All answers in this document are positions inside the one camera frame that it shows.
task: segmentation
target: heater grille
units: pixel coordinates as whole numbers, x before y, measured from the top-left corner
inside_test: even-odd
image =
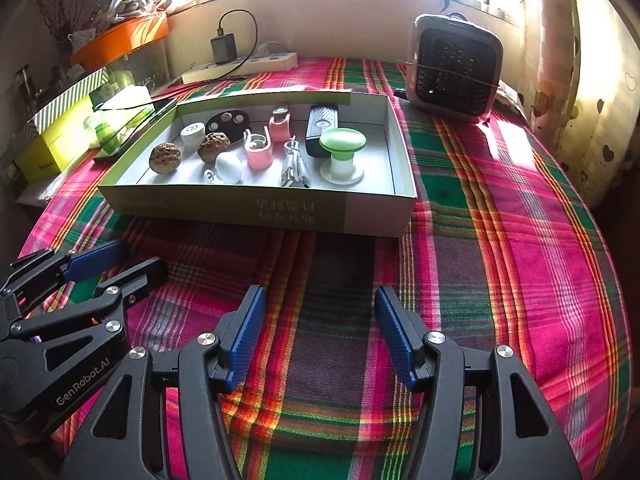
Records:
[[[427,104],[479,117],[486,111],[500,63],[488,43],[428,28],[420,37],[415,94]]]

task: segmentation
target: pink plastic holder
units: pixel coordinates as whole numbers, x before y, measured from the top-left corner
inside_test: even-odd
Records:
[[[266,170],[273,163],[273,149],[269,129],[264,127],[264,135],[244,131],[244,150],[249,168]]]
[[[289,132],[289,119],[291,114],[287,114],[283,120],[277,120],[275,116],[269,121],[269,133],[273,142],[287,142],[291,138]]]

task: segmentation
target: black power adapter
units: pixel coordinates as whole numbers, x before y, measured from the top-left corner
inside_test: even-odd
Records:
[[[233,34],[225,34],[222,27],[218,29],[218,35],[215,38],[211,38],[211,50],[213,51],[213,61],[215,61],[216,65],[231,63],[238,58],[236,38]]]

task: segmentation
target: green box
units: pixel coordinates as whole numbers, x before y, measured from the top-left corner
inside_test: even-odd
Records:
[[[258,132],[268,123],[273,107],[282,103],[289,105],[292,129],[297,129],[298,139],[302,131],[306,132],[308,110],[313,104],[338,105],[340,125],[358,126],[356,119],[362,118],[363,133],[367,135],[367,129],[371,132],[371,147],[369,155],[360,155],[363,150],[356,154],[356,160],[358,156],[374,160],[385,153],[389,159],[388,167],[372,166],[374,169],[369,171],[367,185],[373,189],[362,192],[358,190],[360,184],[347,189],[318,189],[332,186],[319,177],[312,180],[311,189],[279,187],[275,182],[262,186],[246,184],[245,173],[235,186],[211,185],[204,178],[199,180],[197,164],[202,171],[206,165],[195,160],[193,154],[187,158],[183,155],[181,167],[170,176],[155,175],[148,168],[150,150],[176,136],[178,145],[179,133],[188,124],[206,123],[219,111],[240,108],[249,114],[253,131]],[[278,149],[282,148],[276,144],[274,154]],[[303,146],[301,153],[306,157]],[[311,173],[314,165],[320,164],[318,159],[305,160]],[[279,175],[281,165],[280,160],[274,160],[273,169],[265,171]],[[249,172],[247,181],[266,178],[248,168],[244,172]],[[404,234],[417,197],[404,137],[386,95],[290,89],[237,92],[177,104],[156,119],[113,165],[98,188],[121,214],[386,237]],[[383,192],[386,188],[392,192]]]

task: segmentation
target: orange container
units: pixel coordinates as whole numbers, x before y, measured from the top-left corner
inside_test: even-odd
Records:
[[[166,12],[155,12],[128,20],[102,33],[71,56],[71,65],[80,64],[92,73],[140,48],[169,35]]]

